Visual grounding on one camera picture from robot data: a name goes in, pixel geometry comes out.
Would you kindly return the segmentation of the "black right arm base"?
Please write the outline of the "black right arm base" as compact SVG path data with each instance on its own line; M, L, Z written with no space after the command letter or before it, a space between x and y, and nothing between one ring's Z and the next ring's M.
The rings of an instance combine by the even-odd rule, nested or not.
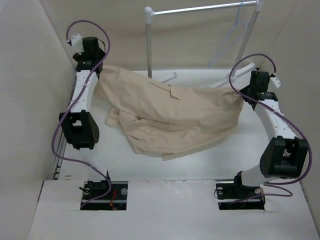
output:
M221 211L265 209L266 200L262 189L259 186L244 186L240 174L234 179L217 180L214 196Z

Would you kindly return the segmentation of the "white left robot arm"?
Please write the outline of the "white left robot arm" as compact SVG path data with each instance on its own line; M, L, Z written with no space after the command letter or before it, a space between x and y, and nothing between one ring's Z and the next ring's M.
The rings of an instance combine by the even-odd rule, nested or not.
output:
M59 114L61 128L68 144L74 149L92 150L100 138L97 123L90 113L92 98L106 53L99 46L97 37L82 37L74 33L68 43L75 49L76 82L70 104Z

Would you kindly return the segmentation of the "beige trousers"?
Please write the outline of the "beige trousers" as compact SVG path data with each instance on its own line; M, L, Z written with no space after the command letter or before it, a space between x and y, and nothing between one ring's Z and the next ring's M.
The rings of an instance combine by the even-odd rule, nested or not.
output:
M112 65L100 74L94 95L110 103L105 122L123 130L135 153L164 159L224 141L244 105L230 87L171 86Z

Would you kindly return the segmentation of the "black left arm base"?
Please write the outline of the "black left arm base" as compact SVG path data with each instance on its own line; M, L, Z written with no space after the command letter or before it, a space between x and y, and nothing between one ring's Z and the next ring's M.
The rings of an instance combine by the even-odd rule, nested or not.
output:
M129 182L111 181L107 173L107 180L85 182L82 191L81 211L125 211Z

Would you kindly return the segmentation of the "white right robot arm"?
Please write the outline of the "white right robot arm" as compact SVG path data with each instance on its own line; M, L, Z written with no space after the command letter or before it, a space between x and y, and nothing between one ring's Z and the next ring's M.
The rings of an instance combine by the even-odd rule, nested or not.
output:
M310 149L305 137L299 138L291 130L293 124L281 113L278 98L269 90L269 84L279 87L280 81L266 71L253 70L249 84L240 90L240 95L261 120L269 143L258 165L234 177L231 190L238 198L245 197L250 188L269 181L298 182Z

